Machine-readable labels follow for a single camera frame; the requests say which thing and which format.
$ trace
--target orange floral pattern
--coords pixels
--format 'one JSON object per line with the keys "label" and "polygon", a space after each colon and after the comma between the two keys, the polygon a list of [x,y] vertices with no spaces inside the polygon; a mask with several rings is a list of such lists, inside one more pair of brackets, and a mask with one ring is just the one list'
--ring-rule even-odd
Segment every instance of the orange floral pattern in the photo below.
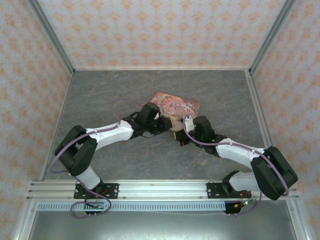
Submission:
{"label": "orange floral pattern", "polygon": [[1,4],[0,22],[0,232],[1,239],[13,239],[30,181],[39,179],[50,149],[70,76],[27,1]]}
{"label": "orange floral pattern", "polygon": [[214,69],[249,68],[284,2],[41,0],[40,4],[76,69]]}
{"label": "orange floral pattern", "polygon": [[275,145],[298,174],[314,236],[320,235],[319,13],[317,0],[298,1],[254,76]]}

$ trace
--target book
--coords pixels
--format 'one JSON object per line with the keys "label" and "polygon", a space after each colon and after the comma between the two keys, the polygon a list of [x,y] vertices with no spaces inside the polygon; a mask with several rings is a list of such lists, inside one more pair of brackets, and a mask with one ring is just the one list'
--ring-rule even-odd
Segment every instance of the book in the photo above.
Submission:
{"label": "book", "polygon": [[181,119],[186,115],[190,115],[194,119],[198,115],[201,105],[199,102],[163,92],[158,92],[151,102],[158,105],[161,115],[171,119],[171,130],[174,132],[184,129]]}

